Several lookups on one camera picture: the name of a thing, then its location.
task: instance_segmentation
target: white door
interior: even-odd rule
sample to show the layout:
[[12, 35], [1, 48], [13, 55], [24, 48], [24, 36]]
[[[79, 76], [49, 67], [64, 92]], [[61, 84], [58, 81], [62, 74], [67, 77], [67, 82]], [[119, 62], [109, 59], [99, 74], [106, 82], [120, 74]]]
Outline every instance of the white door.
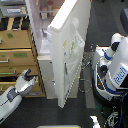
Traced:
[[90, 0], [65, 0], [48, 27], [55, 90], [62, 108], [81, 67], [90, 8]]

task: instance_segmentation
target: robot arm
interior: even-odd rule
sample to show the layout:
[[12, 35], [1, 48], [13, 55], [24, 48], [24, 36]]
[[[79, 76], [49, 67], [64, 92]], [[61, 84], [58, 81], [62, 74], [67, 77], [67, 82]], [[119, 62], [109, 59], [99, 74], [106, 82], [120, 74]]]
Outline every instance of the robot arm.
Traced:
[[102, 49], [104, 55], [100, 57], [100, 68], [102, 71], [107, 70], [112, 62], [113, 55], [115, 54], [120, 42], [124, 39], [124, 36], [116, 33], [112, 36], [111, 46], [107, 49]]
[[35, 84], [35, 76], [27, 76], [30, 69], [24, 70], [16, 81], [15, 87], [9, 87], [0, 96], [0, 124], [18, 107], [22, 96], [27, 95]]

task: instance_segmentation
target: sticker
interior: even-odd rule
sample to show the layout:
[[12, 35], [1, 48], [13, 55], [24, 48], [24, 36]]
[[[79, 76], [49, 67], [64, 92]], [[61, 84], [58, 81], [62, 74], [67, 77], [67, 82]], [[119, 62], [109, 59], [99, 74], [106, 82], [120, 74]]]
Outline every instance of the sticker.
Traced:
[[2, 88], [6, 88], [6, 86], [2, 86]]
[[72, 42], [72, 44], [71, 44], [72, 46], [71, 46], [71, 51], [74, 49], [74, 42]]
[[13, 53], [15, 58], [25, 58], [27, 57], [27, 53]]
[[5, 55], [0, 55], [1, 57], [6, 57]]
[[12, 33], [7, 33], [8, 38], [13, 38]]
[[67, 41], [65, 40], [63, 43], [63, 48], [65, 48]]
[[12, 67], [8, 68], [8, 69], [13, 69]]

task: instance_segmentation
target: label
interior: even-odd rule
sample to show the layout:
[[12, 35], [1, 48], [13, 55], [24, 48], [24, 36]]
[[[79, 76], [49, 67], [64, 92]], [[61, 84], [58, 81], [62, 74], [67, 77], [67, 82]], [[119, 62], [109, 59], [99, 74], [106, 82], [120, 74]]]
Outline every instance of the label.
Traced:
[[27, 53], [13, 53], [15, 58], [26, 58]]
[[12, 67], [8, 68], [8, 69], [13, 69]]
[[27, 14], [25, 7], [20, 8], [20, 14]]
[[20, 9], [7, 9], [8, 13], [20, 13]]
[[116, 73], [113, 76], [113, 80], [118, 87], [120, 87], [126, 75], [127, 75], [127, 70], [122, 65], [119, 65]]
[[63, 43], [63, 48], [65, 48], [67, 41], [65, 40]]
[[5, 57], [5, 55], [0, 55], [1, 57]]
[[12, 33], [7, 33], [8, 38], [13, 38]]
[[71, 51], [73, 51], [73, 49], [74, 49], [74, 42], [72, 42], [71, 44]]
[[6, 86], [2, 86], [2, 88], [6, 88]]

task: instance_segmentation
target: black cable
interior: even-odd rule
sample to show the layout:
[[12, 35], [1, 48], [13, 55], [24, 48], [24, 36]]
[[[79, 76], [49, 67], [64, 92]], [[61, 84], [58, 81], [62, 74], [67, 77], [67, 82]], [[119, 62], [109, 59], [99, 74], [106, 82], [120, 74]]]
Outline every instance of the black cable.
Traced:
[[0, 105], [0, 106], [3, 106], [4, 104], [6, 104], [8, 102], [8, 100], [7, 101], [5, 101], [2, 105]]

